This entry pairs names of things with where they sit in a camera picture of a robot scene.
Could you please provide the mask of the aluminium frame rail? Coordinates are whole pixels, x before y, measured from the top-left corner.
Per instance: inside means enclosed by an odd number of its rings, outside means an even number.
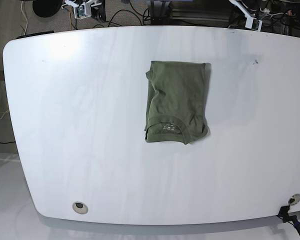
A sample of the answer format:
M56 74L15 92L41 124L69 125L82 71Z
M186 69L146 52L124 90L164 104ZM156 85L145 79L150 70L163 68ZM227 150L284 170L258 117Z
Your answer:
M235 6L228 0L147 0L150 24L227 27Z

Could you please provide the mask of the olive green T-shirt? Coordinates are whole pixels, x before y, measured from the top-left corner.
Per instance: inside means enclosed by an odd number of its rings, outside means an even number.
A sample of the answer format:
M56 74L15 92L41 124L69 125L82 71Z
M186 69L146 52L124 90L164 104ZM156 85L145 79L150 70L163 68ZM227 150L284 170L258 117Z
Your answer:
M185 145L208 133L205 119L206 64L152 61L148 80L145 141Z

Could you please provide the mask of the black round stand base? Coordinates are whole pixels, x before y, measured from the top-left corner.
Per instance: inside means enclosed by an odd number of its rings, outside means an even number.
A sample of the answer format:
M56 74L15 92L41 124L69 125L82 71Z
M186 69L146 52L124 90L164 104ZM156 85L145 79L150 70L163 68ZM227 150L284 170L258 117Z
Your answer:
M32 9L38 17L50 18L60 10L62 3L63 0L34 0Z

